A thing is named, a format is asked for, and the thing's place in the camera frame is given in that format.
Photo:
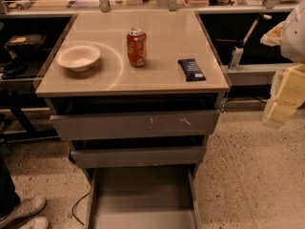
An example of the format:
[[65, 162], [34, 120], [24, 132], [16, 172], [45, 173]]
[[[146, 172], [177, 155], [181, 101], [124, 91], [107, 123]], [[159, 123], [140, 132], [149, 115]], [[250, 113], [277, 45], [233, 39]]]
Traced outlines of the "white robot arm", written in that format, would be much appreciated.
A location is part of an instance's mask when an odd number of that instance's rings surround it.
[[264, 125], [279, 128], [305, 102], [305, 0], [298, 3], [285, 21], [265, 33], [260, 43], [279, 46], [281, 55], [294, 63], [274, 74], [271, 97], [264, 110]]

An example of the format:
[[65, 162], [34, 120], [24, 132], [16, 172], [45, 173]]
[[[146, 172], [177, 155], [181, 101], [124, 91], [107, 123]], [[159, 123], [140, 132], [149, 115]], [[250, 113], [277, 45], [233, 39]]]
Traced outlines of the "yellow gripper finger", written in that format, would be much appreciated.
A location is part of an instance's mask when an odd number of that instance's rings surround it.
[[260, 38], [260, 43], [269, 47], [281, 45], [281, 35], [284, 22], [278, 23]]
[[274, 75], [267, 101], [263, 124], [269, 128], [280, 128], [305, 102], [305, 64], [295, 64]]

